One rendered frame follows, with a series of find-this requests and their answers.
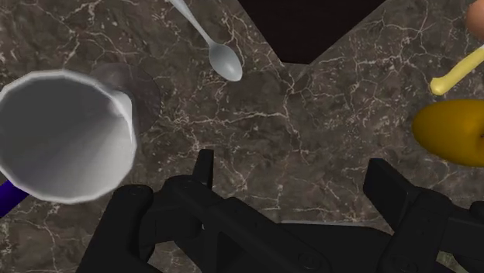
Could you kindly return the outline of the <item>brown egg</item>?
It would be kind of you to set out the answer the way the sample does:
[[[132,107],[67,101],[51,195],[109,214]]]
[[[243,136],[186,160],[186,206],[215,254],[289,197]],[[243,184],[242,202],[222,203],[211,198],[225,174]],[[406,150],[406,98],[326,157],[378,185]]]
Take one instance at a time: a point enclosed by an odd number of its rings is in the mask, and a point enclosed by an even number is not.
[[[484,40],[484,0],[475,0],[468,7],[466,26],[471,34]]]

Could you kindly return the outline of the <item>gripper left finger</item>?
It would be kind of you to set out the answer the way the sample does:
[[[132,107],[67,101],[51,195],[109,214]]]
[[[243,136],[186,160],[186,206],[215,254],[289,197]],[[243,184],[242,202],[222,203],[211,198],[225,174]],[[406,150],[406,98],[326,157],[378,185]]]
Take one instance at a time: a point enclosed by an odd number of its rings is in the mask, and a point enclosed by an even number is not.
[[[161,273],[148,264],[173,241],[202,273],[333,273],[314,247],[237,198],[212,190],[214,153],[160,191],[124,185],[112,194],[76,273]]]

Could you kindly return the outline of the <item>yellow apple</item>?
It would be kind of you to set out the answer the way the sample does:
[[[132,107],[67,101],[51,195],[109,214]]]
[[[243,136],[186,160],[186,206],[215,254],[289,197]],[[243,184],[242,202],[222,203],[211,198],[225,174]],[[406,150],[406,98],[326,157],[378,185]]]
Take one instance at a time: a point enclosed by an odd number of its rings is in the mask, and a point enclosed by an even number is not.
[[[416,141],[454,164],[484,168],[484,99],[453,99],[422,108],[414,117]]]

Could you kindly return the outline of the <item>grey spoon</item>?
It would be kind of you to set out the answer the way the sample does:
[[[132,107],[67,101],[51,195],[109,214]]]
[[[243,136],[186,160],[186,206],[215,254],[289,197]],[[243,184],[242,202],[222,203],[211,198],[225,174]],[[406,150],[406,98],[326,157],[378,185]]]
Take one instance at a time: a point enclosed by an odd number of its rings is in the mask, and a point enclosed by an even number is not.
[[[228,46],[215,42],[202,28],[184,0],[168,0],[199,32],[209,47],[209,62],[213,70],[228,81],[240,81],[243,77],[241,62]]]

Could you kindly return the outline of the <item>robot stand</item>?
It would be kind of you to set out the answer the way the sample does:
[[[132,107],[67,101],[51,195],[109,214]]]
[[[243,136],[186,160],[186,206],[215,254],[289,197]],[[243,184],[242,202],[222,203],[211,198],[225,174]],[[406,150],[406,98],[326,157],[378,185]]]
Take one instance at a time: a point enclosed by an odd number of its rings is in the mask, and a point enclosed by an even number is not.
[[[237,0],[278,59],[311,64],[385,0]]]

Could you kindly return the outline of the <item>blue pen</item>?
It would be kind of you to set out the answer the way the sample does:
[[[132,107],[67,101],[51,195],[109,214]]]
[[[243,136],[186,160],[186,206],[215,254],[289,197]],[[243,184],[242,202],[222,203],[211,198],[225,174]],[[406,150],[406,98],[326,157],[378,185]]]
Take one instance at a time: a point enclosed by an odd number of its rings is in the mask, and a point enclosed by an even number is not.
[[[15,187],[10,181],[0,185],[0,218],[17,207],[29,194]]]

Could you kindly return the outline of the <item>white cup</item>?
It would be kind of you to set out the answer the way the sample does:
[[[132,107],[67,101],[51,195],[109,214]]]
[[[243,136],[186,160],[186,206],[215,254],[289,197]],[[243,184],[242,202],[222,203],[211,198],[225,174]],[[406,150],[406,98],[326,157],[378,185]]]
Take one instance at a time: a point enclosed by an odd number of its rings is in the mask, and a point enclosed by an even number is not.
[[[37,199],[96,200],[119,186],[136,151],[131,98],[90,76],[34,71],[0,90],[0,172]]]

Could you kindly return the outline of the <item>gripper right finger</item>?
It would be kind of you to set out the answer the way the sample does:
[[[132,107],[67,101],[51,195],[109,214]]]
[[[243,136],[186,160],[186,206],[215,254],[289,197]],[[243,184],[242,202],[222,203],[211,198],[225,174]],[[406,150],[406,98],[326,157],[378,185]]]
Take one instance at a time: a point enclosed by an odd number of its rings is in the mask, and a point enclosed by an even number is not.
[[[363,190],[393,230],[377,273],[454,273],[437,263],[440,251],[468,273],[484,273],[484,201],[464,209],[381,158],[369,160]]]

